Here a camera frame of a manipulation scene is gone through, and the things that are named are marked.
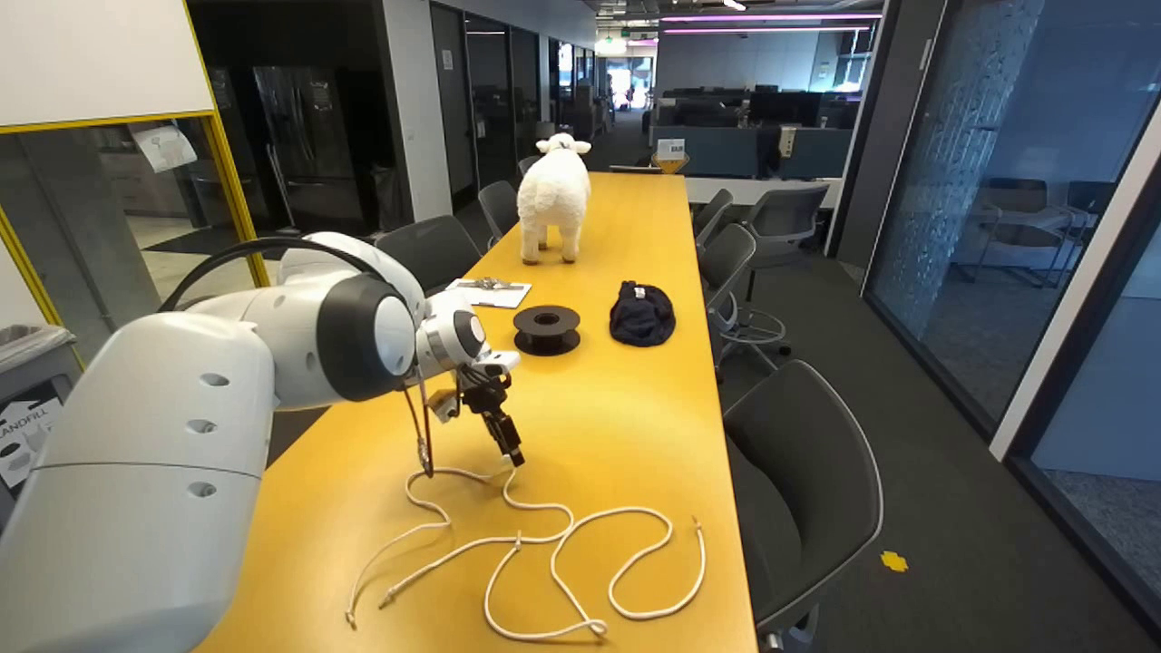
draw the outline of sheep figurine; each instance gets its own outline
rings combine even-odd
[[[561,236],[566,263],[580,255],[580,226],[587,215],[587,141],[574,141],[568,134],[552,134],[538,141],[543,153],[520,182],[514,215],[523,221],[523,262],[538,263],[546,245],[546,226]]]

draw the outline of yellow table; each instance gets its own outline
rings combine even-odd
[[[578,263],[520,263],[520,232],[506,232],[474,276],[528,278],[527,306],[580,311],[580,348],[514,365],[505,409],[514,417],[527,464],[514,496],[566,499],[578,516],[614,503],[654,503],[679,525],[676,544],[644,560],[625,584],[630,611],[670,606],[697,572],[693,521],[705,525],[707,578],[700,595],[665,619],[619,619],[604,579],[643,544],[661,537],[649,517],[595,521],[561,555],[561,572],[591,618],[608,624],[603,644],[580,630],[580,648],[754,648],[743,555],[722,441],[718,388],[700,311],[700,278],[684,207],[684,178],[591,174],[591,209]],[[619,278],[670,293],[679,331],[661,348],[629,348],[608,336],[608,306]],[[511,348],[511,311],[477,307],[494,345]],[[500,499],[505,457],[474,415],[434,426],[434,464],[491,474],[491,487],[425,478],[419,494],[454,516],[451,534],[425,534],[390,546],[378,584],[358,603],[358,630],[343,611],[358,569],[387,537],[425,511],[401,499],[416,473],[401,394],[332,405],[283,453],[257,496],[255,534],[231,611],[202,648],[539,648],[494,636],[482,619],[482,588],[506,546],[477,546],[378,611],[384,588],[434,555],[485,534],[556,534],[558,516],[511,511]],[[523,546],[494,595],[506,629],[574,624],[578,614],[546,578],[546,546]]]

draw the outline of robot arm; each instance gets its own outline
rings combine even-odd
[[[145,315],[94,355],[0,539],[2,648],[192,648],[227,606],[271,409],[454,370],[465,398],[491,393],[477,415],[523,459],[494,401],[506,360],[474,315],[431,315],[414,276],[358,238],[313,238],[361,271],[286,250],[274,286]]]

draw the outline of white rope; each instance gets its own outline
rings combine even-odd
[[[466,478],[466,481],[485,481],[482,474],[462,473],[462,469],[437,469],[434,474],[462,474],[462,478]],[[384,555],[387,546],[394,546],[400,539],[406,539],[406,537],[414,537],[414,534],[425,534],[425,528],[451,528],[451,516],[446,516],[434,499],[425,499],[425,496],[414,494],[414,481],[416,481],[416,478],[428,478],[428,474],[425,474],[425,473],[411,474],[406,487],[401,487],[401,494],[406,494],[406,499],[411,499],[414,508],[434,511],[437,521],[411,525],[411,528],[401,528],[400,537],[390,537],[384,546],[378,546],[378,551],[369,555],[369,561],[367,561],[361,572],[358,572],[358,588],[354,588],[354,595],[350,595],[350,606],[349,606],[349,614],[343,614],[349,629],[354,629],[358,597],[361,597],[361,592],[378,579],[378,578],[369,578],[369,569],[382,561],[382,555]],[[552,643],[552,640],[566,640],[566,636],[574,636],[574,630],[591,630],[595,640],[604,640],[604,619],[591,618],[591,614],[583,611],[583,603],[574,595],[574,588],[568,588],[566,578],[558,572],[558,555],[566,551],[566,544],[568,544],[583,525],[591,525],[591,521],[600,521],[600,517],[618,517],[618,516],[644,516],[644,517],[654,517],[654,521],[665,525],[665,534],[661,534],[654,544],[644,544],[644,546],[639,546],[636,555],[629,555],[629,560],[618,565],[618,572],[608,578],[608,584],[604,584],[604,597],[608,597],[608,606],[614,606],[625,619],[661,619],[661,618],[676,618],[676,614],[681,614],[681,611],[700,595],[705,572],[707,572],[707,551],[705,551],[705,528],[700,528],[697,521],[693,521],[693,534],[697,534],[697,578],[693,578],[688,592],[684,592],[679,603],[670,603],[670,606],[629,611],[629,606],[618,597],[618,584],[619,584],[643,560],[649,560],[649,555],[656,555],[661,546],[670,544],[676,521],[670,521],[665,511],[649,508],[649,503],[619,503],[619,508],[603,508],[603,511],[591,511],[591,516],[580,516],[580,517],[578,517],[574,508],[566,508],[566,503],[558,503],[558,499],[520,499],[520,496],[511,496],[511,487],[514,487],[514,473],[511,473],[506,481],[505,481],[505,503],[506,503],[506,508],[514,508],[514,511],[558,511],[558,516],[566,516],[566,525],[561,525],[558,534],[546,534],[546,537],[527,537],[527,534],[514,534],[514,537],[474,537],[474,539],[466,539],[466,544],[462,544],[462,546],[454,546],[454,551],[425,561],[419,569],[406,572],[401,579],[394,579],[394,584],[384,592],[384,597],[378,603],[378,611],[390,606],[411,584],[416,584],[419,578],[434,572],[437,565],[446,565],[446,561],[454,561],[454,560],[462,560],[462,555],[466,555],[466,551],[474,551],[474,546],[506,544],[505,560],[494,565],[494,572],[491,572],[491,579],[485,579],[485,588],[482,588],[482,618],[485,618],[485,624],[491,624],[500,640],[514,640],[514,643]],[[497,579],[500,579],[500,572],[506,569],[506,561],[523,551],[523,544],[556,544],[556,546],[552,546],[552,579],[556,579],[556,588],[566,595],[566,603],[574,606],[574,614],[580,618],[578,624],[552,629],[552,630],[514,630],[514,629],[505,629],[505,624],[497,619],[497,614],[494,614],[494,592],[497,592]]]

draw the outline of black roll of tape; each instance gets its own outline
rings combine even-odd
[[[514,311],[514,348],[528,355],[561,355],[580,345],[580,315],[566,306],[533,306]]]

